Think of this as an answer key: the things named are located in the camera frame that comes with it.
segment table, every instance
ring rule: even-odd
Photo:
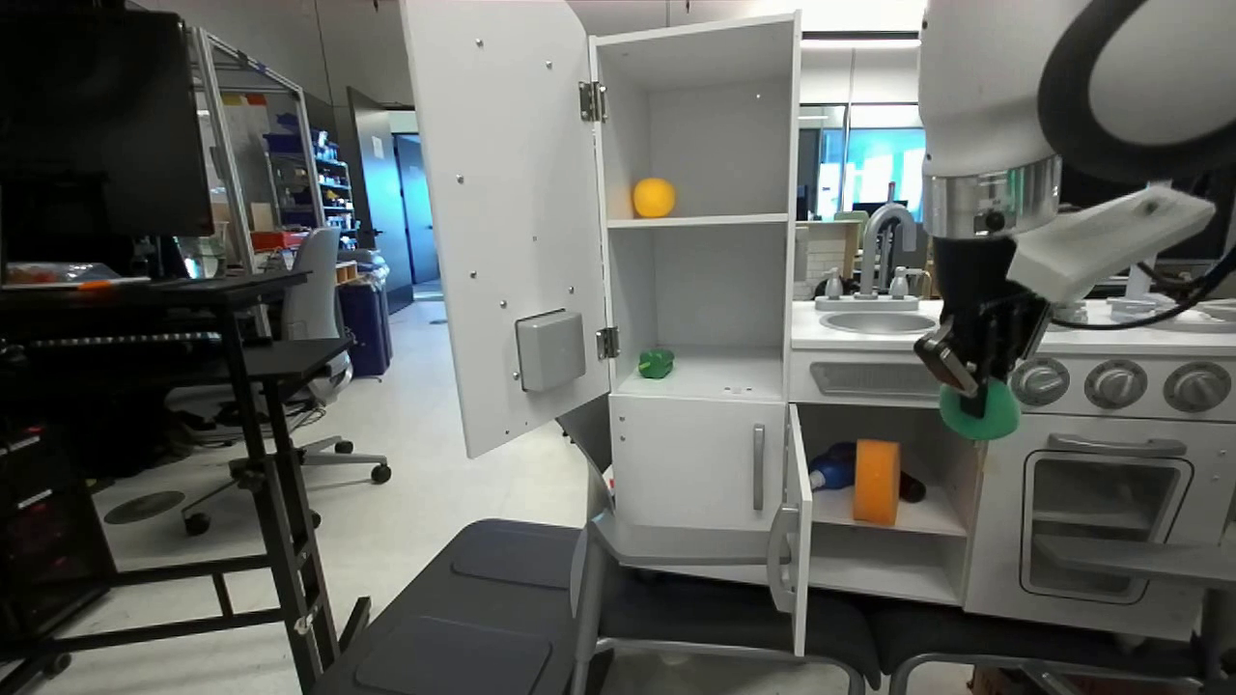
[[[45,643],[32,647],[32,655],[0,682],[0,695],[60,667],[65,653],[78,647],[244,628],[261,620],[287,624],[302,692],[309,692],[314,678],[341,655],[305,478],[280,400],[331,355],[341,355],[344,343],[271,339],[247,348],[244,339],[244,316],[305,279],[305,271],[293,271],[211,281],[0,289],[0,407],[53,407],[60,397],[117,392],[136,386],[231,380],[247,447],[247,458],[231,464],[231,476],[251,491],[265,545],[261,555],[119,571],[119,585],[208,573],[221,619],[51,637]],[[261,438],[259,397],[265,400],[274,450],[265,450]],[[253,568],[271,568],[277,608],[231,608],[225,573]]]

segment white robot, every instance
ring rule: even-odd
[[[1232,34],[1232,0],[931,0],[918,97],[945,307],[916,352],[960,436],[1016,429],[1003,379],[1062,303],[1214,221],[1171,181],[1236,167]],[[1054,214],[1058,156],[1147,189]],[[1232,267],[1134,325],[1186,311]]]

